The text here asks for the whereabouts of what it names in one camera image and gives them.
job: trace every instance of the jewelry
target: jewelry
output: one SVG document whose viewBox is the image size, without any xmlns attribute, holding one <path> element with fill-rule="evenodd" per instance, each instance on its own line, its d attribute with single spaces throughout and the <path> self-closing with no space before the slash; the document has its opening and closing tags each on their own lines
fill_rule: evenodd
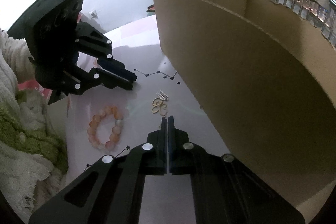
<svg viewBox="0 0 336 224">
<path fill-rule="evenodd" d="M 160 90 L 157 93 L 157 96 L 159 96 L 159 98 L 155 98 L 152 102 L 152 113 L 157 113 L 159 112 L 159 114 L 161 116 L 166 117 L 168 110 L 167 110 L 167 104 L 164 103 L 164 101 L 168 100 L 168 96 L 167 94 L 165 94 L 162 90 Z"/>
<path fill-rule="evenodd" d="M 110 140 L 107 141 L 105 144 L 103 144 L 98 140 L 96 136 L 96 129 L 99 126 L 100 121 L 110 114 L 114 115 L 115 126 L 112 128 L 112 134 L 110 135 Z M 123 115 L 118 110 L 118 108 L 116 106 L 106 106 L 104 107 L 104 109 L 99 110 L 98 114 L 93 115 L 92 121 L 89 123 L 89 128 L 87 129 L 89 142 L 94 148 L 100 150 L 107 149 L 108 151 L 110 151 L 119 141 L 123 125 L 124 125 Z"/>
<path fill-rule="evenodd" d="M 168 101 L 168 95 L 165 94 L 162 90 L 158 91 L 156 94 L 160 99 Z"/>
</svg>

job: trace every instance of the table surface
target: table surface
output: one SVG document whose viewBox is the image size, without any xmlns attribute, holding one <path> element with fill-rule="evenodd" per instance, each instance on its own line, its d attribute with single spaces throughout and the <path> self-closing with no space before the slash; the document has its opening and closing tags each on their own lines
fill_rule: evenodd
<svg viewBox="0 0 336 224">
<path fill-rule="evenodd" d="M 87 164 L 93 164 L 105 153 L 94 149 L 87 139 L 87 127 L 94 114 L 106 105 L 116 105 L 125 112 L 124 128 L 112 155 L 126 146 L 144 143 L 149 132 L 158 130 L 159 113 L 153 114 L 152 101 L 162 90 L 169 96 L 168 116 L 175 127 L 186 131 L 191 142 L 213 155 L 229 153 L 220 135 L 179 74 L 163 55 L 156 24 L 150 16 L 105 34 L 112 41 L 113 58 L 123 62 L 138 79 L 132 91 L 119 87 L 109 90 L 98 86 L 83 95 L 70 95 L 66 120 L 69 171 L 67 183 L 79 176 Z M 78 66 L 86 71 L 97 66 L 96 59 L 80 54 Z M 114 119 L 101 122 L 97 134 L 101 142 L 109 140 Z M 196 223 L 190 176 L 146 176 L 140 224 Z"/>
</svg>

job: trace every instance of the metal bolt head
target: metal bolt head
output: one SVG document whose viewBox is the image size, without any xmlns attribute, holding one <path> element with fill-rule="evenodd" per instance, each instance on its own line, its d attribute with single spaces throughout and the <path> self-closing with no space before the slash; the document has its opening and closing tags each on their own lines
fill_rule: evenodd
<svg viewBox="0 0 336 224">
<path fill-rule="evenodd" d="M 231 154 L 224 154 L 223 155 L 223 160 L 225 162 L 233 162 L 234 159 L 235 159 L 235 157 Z"/>
<path fill-rule="evenodd" d="M 191 150 L 194 148 L 194 145 L 192 143 L 184 143 L 183 148 L 186 150 Z"/>
<path fill-rule="evenodd" d="M 145 143 L 142 145 L 143 150 L 151 150 L 153 148 L 153 145 L 151 143 Z"/>
<path fill-rule="evenodd" d="M 101 158 L 103 163 L 108 164 L 113 160 L 113 157 L 111 155 L 105 155 L 104 157 Z"/>
</svg>

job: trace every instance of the beaded bracelet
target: beaded bracelet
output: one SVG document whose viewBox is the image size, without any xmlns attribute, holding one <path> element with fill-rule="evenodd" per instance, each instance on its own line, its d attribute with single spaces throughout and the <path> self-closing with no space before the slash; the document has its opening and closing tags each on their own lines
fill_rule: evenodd
<svg viewBox="0 0 336 224">
<path fill-rule="evenodd" d="M 114 115 L 115 126 L 112 128 L 112 134 L 110 135 L 110 140 L 105 144 L 103 144 L 97 138 L 96 129 L 99 126 L 100 121 L 110 114 Z M 89 123 L 89 128 L 87 129 L 89 142 L 94 148 L 98 148 L 101 150 L 107 149 L 110 151 L 119 141 L 122 128 L 123 128 L 122 113 L 118 110 L 116 106 L 106 106 L 104 107 L 104 109 L 101 109 L 98 114 L 93 115 L 92 121 Z"/>
</svg>

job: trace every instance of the gold ring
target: gold ring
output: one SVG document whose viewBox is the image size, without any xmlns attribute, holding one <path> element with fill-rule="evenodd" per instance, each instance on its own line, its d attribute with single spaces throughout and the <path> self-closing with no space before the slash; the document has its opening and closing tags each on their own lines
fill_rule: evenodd
<svg viewBox="0 0 336 224">
<path fill-rule="evenodd" d="M 152 113 L 157 113 L 159 110 L 160 110 L 160 108 L 158 108 L 157 106 L 153 106 Z"/>
<path fill-rule="evenodd" d="M 157 104 L 154 103 L 155 100 L 160 100 L 160 101 L 159 101 L 160 103 L 157 103 Z M 153 102 L 152 102 L 152 105 L 153 105 L 153 106 L 160 106 L 160 105 L 162 105 L 162 103 L 163 103 L 163 100 L 162 100 L 161 98 L 155 98 L 155 99 L 153 100 Z"/>
<path fill-rule="evenodd" d="M 166 113 L 162 114 L 162 113 L 161 113 L 161 109 L 165 110 Z M 165 117 L 165 116 L 167 115 L 167 113 L 168 113 L 168 110 L 167 110 L 167 108 L 160 108 L 159 113 L 160 113 L 161 116 L 164 116 L 164 117 Z"/>
</svg>

